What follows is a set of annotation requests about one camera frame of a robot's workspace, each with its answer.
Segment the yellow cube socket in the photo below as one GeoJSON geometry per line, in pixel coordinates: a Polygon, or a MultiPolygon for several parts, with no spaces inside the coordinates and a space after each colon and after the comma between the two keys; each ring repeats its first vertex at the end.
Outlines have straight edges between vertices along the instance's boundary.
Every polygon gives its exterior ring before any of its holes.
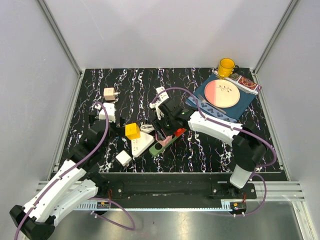
{"type": "Polygon", "coordinates": [[[129,140],[135,140],[141,137],[140,128],[137,123],[130,123],[125,125],[125,136],[129,140]]]}

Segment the pink cube socket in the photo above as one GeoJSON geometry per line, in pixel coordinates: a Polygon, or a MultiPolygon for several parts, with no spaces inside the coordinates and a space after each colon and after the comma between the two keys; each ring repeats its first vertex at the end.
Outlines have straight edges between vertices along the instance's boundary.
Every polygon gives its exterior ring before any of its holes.
{"type": "Polygon", "coordinates": [[[156,135],[155,139],[162,147],[165,147],[173,139],[173,136],[170,135],[170,136],[167,136],[164,140],[161,140],[160,137],[158,135],[156,135]]]}

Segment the white triangular power strip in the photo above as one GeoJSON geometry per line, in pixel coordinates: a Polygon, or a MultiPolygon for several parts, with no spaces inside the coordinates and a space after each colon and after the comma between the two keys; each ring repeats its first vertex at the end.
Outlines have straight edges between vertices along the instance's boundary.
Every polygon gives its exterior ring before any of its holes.
{"type": "Polygon", "coordinates": [[[139,157],[151,144],[155,138],[147,133],[140,132],[140,138],[131,140],[131,154],[134,158],[139,157]]]}

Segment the red cube socket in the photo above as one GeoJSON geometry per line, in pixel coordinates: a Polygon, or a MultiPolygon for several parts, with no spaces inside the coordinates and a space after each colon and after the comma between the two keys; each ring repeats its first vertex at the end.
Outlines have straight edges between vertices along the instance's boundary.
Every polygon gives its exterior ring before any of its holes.
{"type": "Polygon", "coordinates": [[[174,135],[178,138],[186,131],[185,128],[179,128],[177,131],[174,132],[174,135]]]}

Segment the white rectangular power strip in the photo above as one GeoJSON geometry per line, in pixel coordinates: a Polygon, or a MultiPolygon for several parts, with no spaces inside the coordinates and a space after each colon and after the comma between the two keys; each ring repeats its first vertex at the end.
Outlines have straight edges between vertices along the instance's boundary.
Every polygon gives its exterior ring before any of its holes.
{"type": "Polygon", "coordinates": [[[165,100],[167,100],[167,99],[169,98],[169,96],[168,96],[168,94],[167,94],[167,92],[165,91],[165,88],[164,88],[163,86],[157,87],[157,88],[156,88],[156,93],[159,94],[158,100],[159,100],[160,102],[163,102],[163,101],[165,101],[165,100]]]}

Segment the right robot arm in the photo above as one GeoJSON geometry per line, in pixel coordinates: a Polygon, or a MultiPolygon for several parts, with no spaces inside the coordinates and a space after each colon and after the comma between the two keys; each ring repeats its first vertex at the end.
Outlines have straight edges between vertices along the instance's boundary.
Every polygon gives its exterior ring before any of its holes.
{"type": "Polygon", "coordinates": [[[163,137],[172,136],[179,129],[186,129],[206,134],[231,146],[235,167],[227,192],[235,199],[244,194],[246,183],[267,151],[267,146],[254,137],[251,129],[240,123],[211,119],[195,108],[175,105],[169,98],[150,103],[149,107],[153,110],[151,124],[163,137]]]}

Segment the green power strip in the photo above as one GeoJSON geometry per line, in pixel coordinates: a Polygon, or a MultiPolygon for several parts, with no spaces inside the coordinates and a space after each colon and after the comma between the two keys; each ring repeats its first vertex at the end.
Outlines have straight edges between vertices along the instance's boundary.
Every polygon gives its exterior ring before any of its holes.
{"type": "Polygon", "coordinates": [[[153,157],[157,157],[159,154],[161,154],[165,149],[170,147],[176,140],[178,139],[177,136],[175,136],[168,144],[165,146],[162,146],[159,142],[155,143],[149,148],[149,153],[153,157]]]}

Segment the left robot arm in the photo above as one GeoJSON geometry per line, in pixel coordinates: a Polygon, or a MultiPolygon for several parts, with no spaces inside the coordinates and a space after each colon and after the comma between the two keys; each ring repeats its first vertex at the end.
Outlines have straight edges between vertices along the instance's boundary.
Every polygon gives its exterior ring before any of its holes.
{"type": "Polygon", "coordinates": [[[99,161],[99,148],[108,138],[109,128],[108,118],[96,120],[47,185],[24,205],[12,207],[9,214],[17,227],[14,239],[20,234],[29,240],[49,239],[58,224],[86,201],[101,202],[89,209],[95,217],[101,217],[114,204],[109,180],[90,172],[99,161]]]}

